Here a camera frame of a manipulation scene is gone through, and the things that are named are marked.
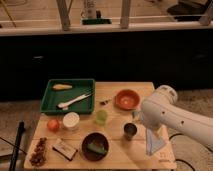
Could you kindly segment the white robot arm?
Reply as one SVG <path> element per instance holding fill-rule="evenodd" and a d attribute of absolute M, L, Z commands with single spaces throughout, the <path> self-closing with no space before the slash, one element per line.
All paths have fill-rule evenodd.
<path fill-rule="evenodd" d="M 172 87 L 159 86 L 141 102 L 143 125 L 152 131 L 166 125 L 213 150 L 213 118 L 176 107 L 177 99 Z"/>

